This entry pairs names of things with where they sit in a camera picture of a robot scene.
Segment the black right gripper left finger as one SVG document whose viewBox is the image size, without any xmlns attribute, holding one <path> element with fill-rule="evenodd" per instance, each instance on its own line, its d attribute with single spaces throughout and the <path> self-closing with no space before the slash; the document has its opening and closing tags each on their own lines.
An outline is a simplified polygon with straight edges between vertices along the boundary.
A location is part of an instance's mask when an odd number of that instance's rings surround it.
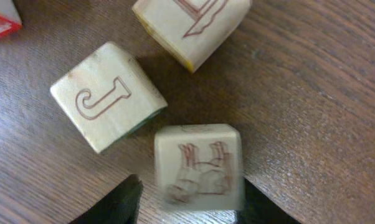
<svg viewBox="0 0 375 224">
<path fill-rule="evenodd" d="M 142 192 L 142 181 L 132 174 L 70 224 L 135 224 Z"/>
</svg>

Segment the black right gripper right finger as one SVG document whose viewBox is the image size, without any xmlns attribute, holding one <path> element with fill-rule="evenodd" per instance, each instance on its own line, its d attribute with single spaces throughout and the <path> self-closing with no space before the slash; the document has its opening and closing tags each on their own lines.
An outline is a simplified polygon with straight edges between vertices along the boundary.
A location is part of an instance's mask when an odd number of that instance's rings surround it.
<svg viewBox="0 0 375 224">
<path fill-rule="evenodd" d="M 237 224 L 300 224 L 247 179 L 244 184 L 244 207 L 237 211 Z"/>
</svg>

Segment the wooden block letter H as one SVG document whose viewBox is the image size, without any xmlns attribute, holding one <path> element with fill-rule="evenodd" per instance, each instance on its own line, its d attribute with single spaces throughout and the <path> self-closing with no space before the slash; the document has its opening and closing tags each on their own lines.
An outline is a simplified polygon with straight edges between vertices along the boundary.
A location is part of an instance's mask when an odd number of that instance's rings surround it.
<svg viewBox="0 0 375 224">
<path fill-rule="evenodd" d="M 154 135 L 156 183 L 166 210 L 241 210 L 242 141 L 228 124 L 167 126 Z"/>
</svg>

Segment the wooden block letter J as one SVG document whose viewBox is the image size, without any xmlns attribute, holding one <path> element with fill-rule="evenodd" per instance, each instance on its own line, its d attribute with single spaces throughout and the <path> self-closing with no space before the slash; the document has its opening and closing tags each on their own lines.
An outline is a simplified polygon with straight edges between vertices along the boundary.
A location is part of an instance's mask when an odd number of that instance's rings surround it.
<svg viewBox="0 0 375 224">
<path fill-rule="evenodd" d="M 114 42 L 57 80 L 50 93 L 96 153 L 168 105 L 134 56 Z"/>
</svg>

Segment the wooden block letter L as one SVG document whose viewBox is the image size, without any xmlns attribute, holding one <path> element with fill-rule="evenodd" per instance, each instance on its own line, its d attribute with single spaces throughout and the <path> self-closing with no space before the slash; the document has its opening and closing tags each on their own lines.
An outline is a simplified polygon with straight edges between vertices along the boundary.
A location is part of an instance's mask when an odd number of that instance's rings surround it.
<svg viewBox="0 0 375 224">
<path fill-rule="evenodd" d="M 137 0 L 132 10 L 149 35 L 194 73 L 251 7 L 252 0 Z"/>
</svg>

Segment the wooden block snail picture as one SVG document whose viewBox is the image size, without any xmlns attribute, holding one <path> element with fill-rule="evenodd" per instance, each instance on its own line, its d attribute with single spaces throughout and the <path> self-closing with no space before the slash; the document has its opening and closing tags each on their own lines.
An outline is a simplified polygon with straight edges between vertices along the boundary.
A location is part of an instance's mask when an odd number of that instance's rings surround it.
<svg viewBox="0 0 375 224">
<path fill-rule="evenodd" d="M 13 0 L 0 0 L 0 38 L 18 31 L 22 20 Z"/>
</svg>

